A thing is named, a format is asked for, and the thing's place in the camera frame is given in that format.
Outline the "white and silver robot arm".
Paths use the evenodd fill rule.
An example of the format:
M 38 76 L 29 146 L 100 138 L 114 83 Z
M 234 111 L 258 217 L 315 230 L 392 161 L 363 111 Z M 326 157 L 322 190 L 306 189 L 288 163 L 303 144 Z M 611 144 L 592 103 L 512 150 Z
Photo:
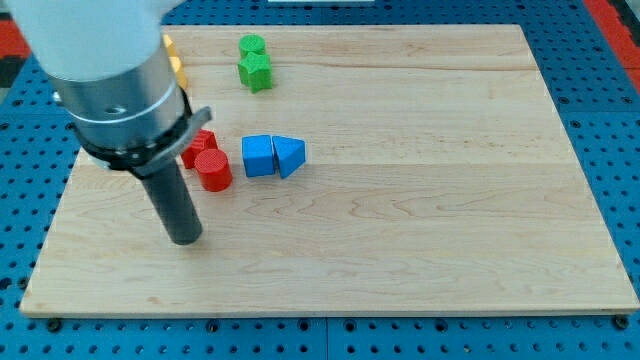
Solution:
M 211 118 L 191 113 L 161 22 L 181 0 L 8 0 L 73 118 L 82 147 L 113 170 L 148 177 L 174 164 Z

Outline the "yellow block behind arm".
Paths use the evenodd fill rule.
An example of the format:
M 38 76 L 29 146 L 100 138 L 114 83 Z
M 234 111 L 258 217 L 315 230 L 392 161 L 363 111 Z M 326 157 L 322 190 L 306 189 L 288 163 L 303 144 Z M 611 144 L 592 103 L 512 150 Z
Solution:
M 178 56 L 177 50 L 176 50 L 175 43 L 172 40 L 172 38 L 167 34 L 163 34 L 162 35 L 162 40 L 163 40 L 163 44 L 164 44 L 164 46 L 165 46 L 165 48 L 167 50 L 168 55 L 170 57 L 177 57 Z

